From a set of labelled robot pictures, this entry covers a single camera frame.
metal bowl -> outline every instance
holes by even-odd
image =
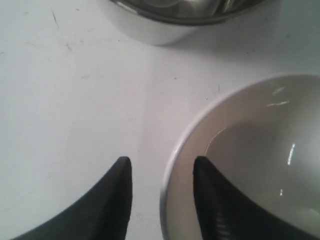
[[[262,208],[319,238],[319,93],[319,76],[285,75],[208,106],[166,169],[160,200],[164,239],[202,239],[193,196],[197,156],[208,157]]]
[[[228,12],[218,9],[212,16],[196,17],[176,16],[163,9],[159,11],[141,0],[97,1],[106,17],[128,36],[152,45],[166,45],[182,39],[201,26],[223,23],[243,15],[268,0],[244,0]]]

white bowl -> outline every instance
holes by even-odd
[[[164,177],[160,217],[166,240],[202,239],[193,164],[204,155],[258,205],[320,238],[319,76],[261,81],[213,102],[197,119]]]

white table surface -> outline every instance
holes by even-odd
[[[161,240],[163,174],[196,114],[270,75],[320,73],[319,0],[273,2],[169,47],[128,38],[95,1],[0,1],[0,240],[64,210],[123,155],[127,239]]]

bowl rim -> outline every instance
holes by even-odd
[[[161,22],[165,24],[171,25],[180,25],[180,26],[206,26],[206,25],[214,25],[219,23],[224,23],[229,19],[233,19],[235,17],[241,16],[244,13],[251,12],[252,10],[262,6],[271,1],[275,0],[257,0],[258,3],[252,5],[251,7],[242,9],[237,12],[230,12],[226,14],[217,14],[216,16],[210,17],[186,17],[186,18],[179,18],[179,17],[171,17],[161,15],[156,12],[151,12],[149,10],[140,7],[138,4],[130,2],[130,0],[104,0],[110,1],[116,4],[118,7],[122,8],[126,12],[130,12],[131,14],[137,15],[139,17],[143,17],[152,21]]]
[[[175,163],[177,158],[182,151],[187,139],[190,135],[194,132],[196,127],[201,123],[201,121],[217,106],[219,106],[222,102],[227,100],[228,98],[240,93],[241,91],[252,87],[257,84],[261,84],[264,82],[271,81],[273,79],[278,78],[290,78],[290,77],[317,77],[320,80],[320,73],[312,72],[312,71],[290,71],[290,72],[283,72],[283,73],[275,73],[269,74],[265,77],[260,78],[258,81],[253,81],[245,84],[241,84],[238,87],[235,87],[232,90],[226,91],[225,93],[218,96],[216,99],[212,100],[209,104],[207,104],[200,112],[195,116],[195,118],[187,125],[186,129],[182,132],[182,135],[178,139],[177,144],[173,148],[173,151],[170,155],[170,158],[166,164],[161,191],[160,191],[160,202],[159,202],[159,216],[160,216],[160,225],[162,236],[164,240],[172,240],[169,236],[169,231],[167,227],[167,197],[168,197],[168,187],[171,181],[171,174],[173,172]]]

white countertop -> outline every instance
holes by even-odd
[[[277,1],[157,47],[95,0],[0,1],[0,240],[61,212],[119,156],[133,165],[127,239],[161,240],[163,174],[186,126],[237,86],[320,73],[319,9]]]

